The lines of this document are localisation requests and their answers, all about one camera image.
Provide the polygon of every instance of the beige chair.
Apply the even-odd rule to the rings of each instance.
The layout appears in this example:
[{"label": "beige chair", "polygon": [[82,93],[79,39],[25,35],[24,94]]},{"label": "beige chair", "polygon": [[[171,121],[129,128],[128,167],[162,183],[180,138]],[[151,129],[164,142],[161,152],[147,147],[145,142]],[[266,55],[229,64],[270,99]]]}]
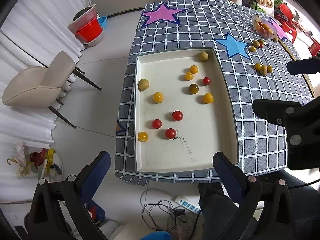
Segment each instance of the beige chair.
[{"label": "beige chair", "polygon": [[49,108],[58,117],[76,128],[51,104],[56,100],[71,73],[90,85],[101,90],[86,78],[75,62],[64,51],[60,51],[50,66],[29,67],[18,73],[7,85],[2,95],[2,103],[6,106],[26,106],[33,108]]}]

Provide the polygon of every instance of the green plant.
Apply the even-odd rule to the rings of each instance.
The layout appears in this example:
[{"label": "green plant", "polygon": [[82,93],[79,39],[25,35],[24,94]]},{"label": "green plant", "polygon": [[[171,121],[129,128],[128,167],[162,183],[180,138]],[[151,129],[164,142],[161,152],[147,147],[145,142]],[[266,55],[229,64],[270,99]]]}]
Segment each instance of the green plant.
[{"label": "green plant", "polygon": [[275,7],[278,7],[279,4],[284,3],[285,5],[287,5],[283,0],[275,0]]},{"label": "green plant", "polygon": [[266,13],[266,11],[264,9],[262,9],[261,7],[259,7],[259,6],[257,6],[257,11]]}]

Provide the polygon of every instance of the screw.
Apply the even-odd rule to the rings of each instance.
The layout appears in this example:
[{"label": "screw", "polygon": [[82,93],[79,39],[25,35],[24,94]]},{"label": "screw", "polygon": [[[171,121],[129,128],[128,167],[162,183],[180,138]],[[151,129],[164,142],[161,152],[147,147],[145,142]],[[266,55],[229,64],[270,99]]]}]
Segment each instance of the screw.
[{"label": "screw", "polygon": [[255,181],[256,181],[256,177],[254,177],[254,176],[249,176],[249,177],[248,177],[248,181],[250,181],[250,182],[255,182]]},{"label": "screw", "polygon": [[301,143],[301,141],[302,141],[302,138],[298,134],[292,135],[291,138],[290,138],[290,143],[292,145],[298,145],[298,144]]},{"label": "screw", "polygon": [[292,114],[292,113],[294,112],[294,108],[293,108],[293,107],[288,107],[288,108],[285,110],[285,112],[286,112],[287,114]]},{"label": "screw", "polygon": [[285,185],[285,181],[283,179],[278,180],[278,182],[281,186]]},{"label": "screw", "polygon": [[39,185],[42,185],[42,184],[44,184],[45,183],[45,179],[39,179],[39,181],[38,181],[38,184]]},{"label": "screw", "polygon": [[68,181],[70,181],[70,182],[74,181],[75,179],[76,179],[76,176],[75,176],[75,175],[70,175],[70,176],[68,177]]}]

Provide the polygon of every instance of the electrical outlet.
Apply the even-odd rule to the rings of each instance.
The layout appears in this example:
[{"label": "electrical outlet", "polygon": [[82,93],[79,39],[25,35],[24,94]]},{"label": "electrical outlet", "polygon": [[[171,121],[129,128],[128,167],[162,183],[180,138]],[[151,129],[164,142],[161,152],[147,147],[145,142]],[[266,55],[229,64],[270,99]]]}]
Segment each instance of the electrical outlet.
[{"label": "electrical outlet", "polygon": [[198,205],[191,203],[190,201],[184,199],[181,196],[177,196],[174,201],[179,205],[183,206],[184,208],[192,211],[193,213],[198,214],[201,210]]}]

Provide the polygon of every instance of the red cherry tomato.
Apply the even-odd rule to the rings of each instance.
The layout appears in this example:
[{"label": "red cherry tomato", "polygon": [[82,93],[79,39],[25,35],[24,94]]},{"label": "red cherry tomato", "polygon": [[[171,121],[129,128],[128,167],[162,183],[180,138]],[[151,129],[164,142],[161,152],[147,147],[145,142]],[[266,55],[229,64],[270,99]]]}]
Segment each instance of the red cherry tomato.
[{"label": "red cherry tomato", "polygon": [[208,78],[208,77],[205,77],[204,79],[203,79],[203,84],[204,85],[209,85],[211,83],[211,79],[210,78]]},{"label": "red cherry tomato", "polygon": [[162,122],[160,119],[154,119],[152,121],[152,124],[151,126],[154,128],[154,129],[159,129],[161,126],[162,126]]},{"label": "red cherry tomato", "polygon": [[168,138],[168,139],[174,139],[177,135],[177,132],[175,129],[173,128],[169,128],[165,131],[165,136]]},{"label": "red cherry tomato", "polygon": [[174,111],[171,116],[175,121],[181,121],[183,118],[183,114],[180,111]]}]

